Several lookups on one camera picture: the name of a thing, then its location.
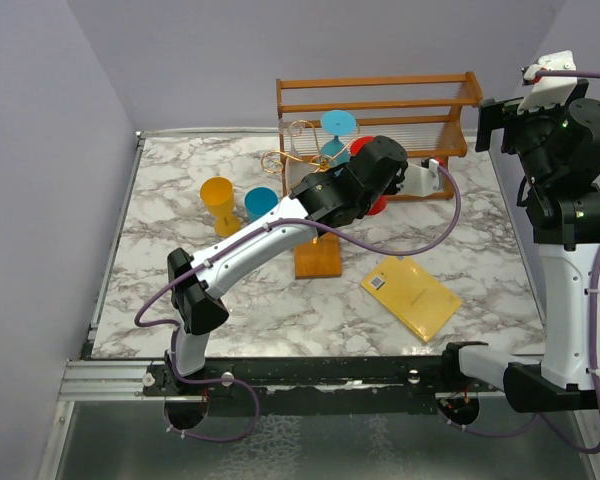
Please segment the blue plastic goblet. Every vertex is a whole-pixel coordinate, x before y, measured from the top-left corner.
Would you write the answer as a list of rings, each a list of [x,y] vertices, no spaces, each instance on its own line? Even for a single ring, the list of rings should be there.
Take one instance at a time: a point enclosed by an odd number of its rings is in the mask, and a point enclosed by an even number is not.
[[[330,110],[321,117],[322,129],[332,138],[320,148],[320,154],[328,161],[330,167],[335,167],[349,161],[348,148],[341,141],[343,136],[352,134],[357,127],[354,116],[344,110]]]
[[[267,187],[256,187],[247,192],[244,205],[250,222],[263,217],[278,204],[277,194]]]

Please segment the red plastic goblet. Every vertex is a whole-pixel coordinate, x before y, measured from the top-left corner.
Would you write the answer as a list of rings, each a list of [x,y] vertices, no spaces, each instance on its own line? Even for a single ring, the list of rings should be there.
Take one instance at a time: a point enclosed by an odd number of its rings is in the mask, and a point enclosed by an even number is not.
[[[363,136],[353,142],[350,148],[350,160],[353,163],[352,170],[360,179],[365,188],[364,200],[373,199],[372,205],[367,211],[368,216],[381,213],[387,206],[384,195],[385,181],[374,171],[376,158],[362,151],[363,147],[374,140],[374,136]]]

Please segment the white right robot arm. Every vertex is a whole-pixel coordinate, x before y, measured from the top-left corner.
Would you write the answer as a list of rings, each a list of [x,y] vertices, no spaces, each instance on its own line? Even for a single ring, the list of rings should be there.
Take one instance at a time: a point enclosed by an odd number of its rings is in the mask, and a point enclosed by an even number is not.
[[[488,99],[479,107],[477,150],[501,129],[502,151],[525,173],[517,204],[544,271],[545,353],[534,361],[480,342],[450,344],[439,378],[452,391],[488,383],[519,413],[600,409],[600,100],[587,87],[577,81],[557,104]]]

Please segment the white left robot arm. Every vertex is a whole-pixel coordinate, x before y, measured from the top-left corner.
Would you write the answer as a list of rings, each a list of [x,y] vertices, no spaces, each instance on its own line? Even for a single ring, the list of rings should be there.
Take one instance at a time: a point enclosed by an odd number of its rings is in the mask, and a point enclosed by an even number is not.
[[[405,149],[376,136],[349,162],[306,175],[270,211],[218,244],[193,255],[173,250],[167,257],[170,280],[197,272],[171,289],[182,327],[173,347],[176,361],[166,372],[169,386],[186,395],[200,385],[209,334],[229,317],[224,294],[269,260],[322,234],[304,223],[290,224],[290,219],[347,226],[363,218],[386,190],[394,191],[406,169]]]

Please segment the orange plastic goblet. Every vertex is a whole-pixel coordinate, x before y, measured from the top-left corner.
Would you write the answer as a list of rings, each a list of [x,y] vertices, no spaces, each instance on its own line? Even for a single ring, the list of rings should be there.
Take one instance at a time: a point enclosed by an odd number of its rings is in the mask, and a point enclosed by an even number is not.
[[[234,214],[235,198],[233,184],[225,177],[212,177],[200,188],[201,200],[207,211],[214,217],[214,230],[226,238],[236,233],[240,219]]]

